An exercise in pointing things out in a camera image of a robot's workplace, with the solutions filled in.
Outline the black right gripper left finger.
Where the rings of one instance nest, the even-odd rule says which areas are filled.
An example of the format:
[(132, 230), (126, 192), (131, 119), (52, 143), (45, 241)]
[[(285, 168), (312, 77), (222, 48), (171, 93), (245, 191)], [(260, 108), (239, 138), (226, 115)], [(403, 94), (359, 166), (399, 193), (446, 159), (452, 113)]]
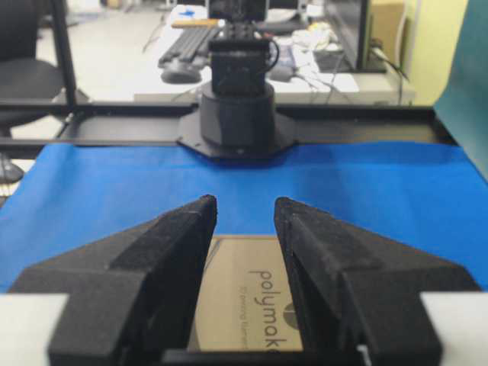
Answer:
[(52, 355), (158, 355), (191, 331), (217, 201), (153, 220), (25, 268), (13, 294), (67, 294)]

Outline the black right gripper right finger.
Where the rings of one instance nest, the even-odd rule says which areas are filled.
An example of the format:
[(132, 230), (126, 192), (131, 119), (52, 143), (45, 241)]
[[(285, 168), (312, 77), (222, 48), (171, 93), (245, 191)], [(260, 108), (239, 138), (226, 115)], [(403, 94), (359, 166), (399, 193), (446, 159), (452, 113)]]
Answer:
[(420, 295), (479, 291), (461, 265), (287, 197), (274, 206), (303, 346), (439, 353)]

